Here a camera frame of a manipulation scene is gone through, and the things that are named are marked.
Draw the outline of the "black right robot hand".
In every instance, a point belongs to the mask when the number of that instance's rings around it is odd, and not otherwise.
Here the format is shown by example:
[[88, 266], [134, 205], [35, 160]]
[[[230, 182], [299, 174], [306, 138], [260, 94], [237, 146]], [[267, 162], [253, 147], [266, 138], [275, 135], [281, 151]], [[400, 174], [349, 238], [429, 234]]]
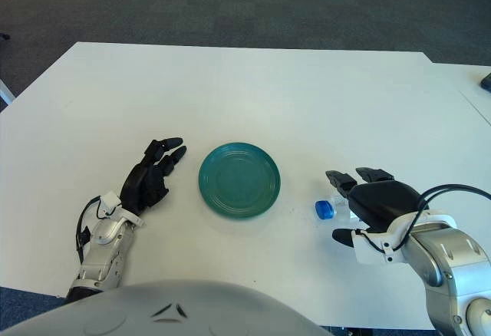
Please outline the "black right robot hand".
[[428, 202], [411, 186], [396, 181], [381, 169], [360, 167], [363, 184], [347, 173], [328, 170], [330, 184], [348, 201], [349, 209], [368, 224], [369, 233], [386, 232], [398, 217], [427, 208]]

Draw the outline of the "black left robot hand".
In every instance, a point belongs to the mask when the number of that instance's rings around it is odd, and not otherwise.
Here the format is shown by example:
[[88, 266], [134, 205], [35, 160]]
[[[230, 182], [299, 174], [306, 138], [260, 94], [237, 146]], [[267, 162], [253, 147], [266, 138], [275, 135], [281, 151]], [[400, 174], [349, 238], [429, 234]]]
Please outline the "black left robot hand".
[[152, 140], [142, 160], [133, 167], [120, 191], [122, 207], [140, 216], [143, 211], [160, 202], [169, 190], [164, 178], [186, 153], [181, 137]]

